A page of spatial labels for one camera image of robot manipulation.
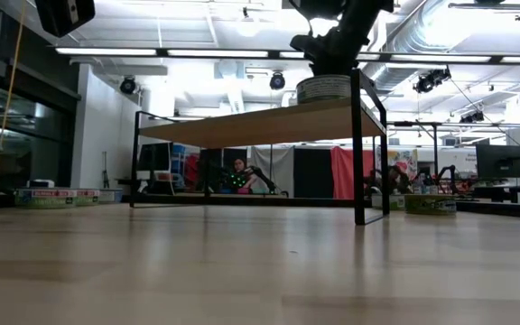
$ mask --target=wooden floor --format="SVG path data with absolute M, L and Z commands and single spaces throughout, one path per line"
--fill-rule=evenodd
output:
M 0 210 L 0 325 L 520 325 L 520 219 Z

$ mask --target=red curtain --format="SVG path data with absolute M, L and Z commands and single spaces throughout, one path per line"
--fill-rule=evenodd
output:
M 344 150 L 340 147 L 332 148 L 332 177 L 334 179 L 334 199 L 353 200 L 354 199 L 354 173 L 352 162 L 354 154 L 352 150 Z M 363 170 L 362 174 L 368 176 L 373 169 L 372 151 L 362 152 Z

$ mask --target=box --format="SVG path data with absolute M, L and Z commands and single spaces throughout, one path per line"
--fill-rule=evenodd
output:
M 406 213 L 432 216 L 454 216 L 457 202 L 451 195 L 407 194 L 404 196 Z
M 76 206 L 86 207 L 99 204 L 99 190 L 77 189 L 78 197 L 76 198 Z
M 15 206 L 24 209 L 69 209 L 76 206 L 71 189 L 17 189 Z
M 114 204 L 122 201 L 124 191 L 121 189 L 102 189 L 99 190 L 99 204 Z
M 404 211 L 404 195 L 391 195 L 389 202 L 391 211 Z M 372 195 L 372 207 L 374 209 L 383 208 L 383 196 L 381 194 Z

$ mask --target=computer monitor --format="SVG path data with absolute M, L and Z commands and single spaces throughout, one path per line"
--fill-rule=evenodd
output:
M 520 146 L 478 144 L 477 171 L 480 179 L 520 178 Z
M 140 151 L 138 171 L 168 171 L 170 170 L 170 150 L 172 143 L 144 144 Z

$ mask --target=yellow rope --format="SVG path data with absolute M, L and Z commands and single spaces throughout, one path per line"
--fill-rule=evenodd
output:
M 27 1 L 23 0 L 22 15 L 19 19 L 19 33 L 17 34 L 17 43 L 15 44 L 14 65 L 11 68 L 11 80 L 9 81 L 9 90 L 7 91 L 7 103 L 5 104 L 4 121 L 1 124 L 0 146 L 2 148 L 4 146 L 4 133 L 5 133 L 5 126 L 7 124 L 7 112 L 9 111 L 9 107 L 11 106 L 11 97 L 13 95 L 13 90 L 14 90 L 15 71 L 17 69 L 17 61 L 19 60 L 19 48 L 20 48 L 20 45 L 22 42 L 23 19 L 25 18 L 26 4 L 27 4 Z

